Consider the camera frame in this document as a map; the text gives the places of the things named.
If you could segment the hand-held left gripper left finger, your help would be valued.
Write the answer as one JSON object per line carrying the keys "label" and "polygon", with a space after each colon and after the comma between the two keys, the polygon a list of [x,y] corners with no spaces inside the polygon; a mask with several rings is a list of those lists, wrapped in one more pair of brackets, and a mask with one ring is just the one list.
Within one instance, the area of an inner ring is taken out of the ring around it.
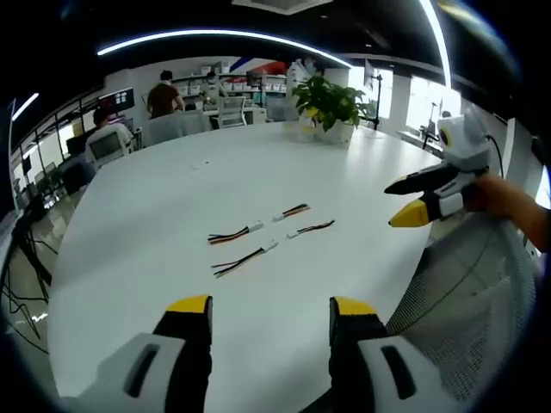
{"label": "hand-held left gripper left finger", "polygon": [[212,372],[213,297],[169,305],[151,333],[140,333],[102,361],[96,379],[67,412],[203,412]]}

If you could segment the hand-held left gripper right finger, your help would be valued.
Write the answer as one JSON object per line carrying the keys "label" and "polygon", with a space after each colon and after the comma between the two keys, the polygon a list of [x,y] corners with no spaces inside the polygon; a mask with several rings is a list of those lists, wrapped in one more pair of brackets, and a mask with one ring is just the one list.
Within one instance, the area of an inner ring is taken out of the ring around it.
{"label": "hand-held left gripper right finger", "polygon": [[330,298],[331,408],[335,412],[455,412],[438,368],[375,309]]}

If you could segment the person's right hand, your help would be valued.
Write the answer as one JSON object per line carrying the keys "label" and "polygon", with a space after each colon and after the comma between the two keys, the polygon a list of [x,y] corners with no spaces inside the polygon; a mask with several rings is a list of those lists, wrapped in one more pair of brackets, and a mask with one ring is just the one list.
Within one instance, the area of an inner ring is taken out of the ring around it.
{"label": "person's right hand", "polygon": [[488,213],[497,217],[511,216],[517,189],[499,176],[479,176],[474,191],[465,203],[468,212]]}

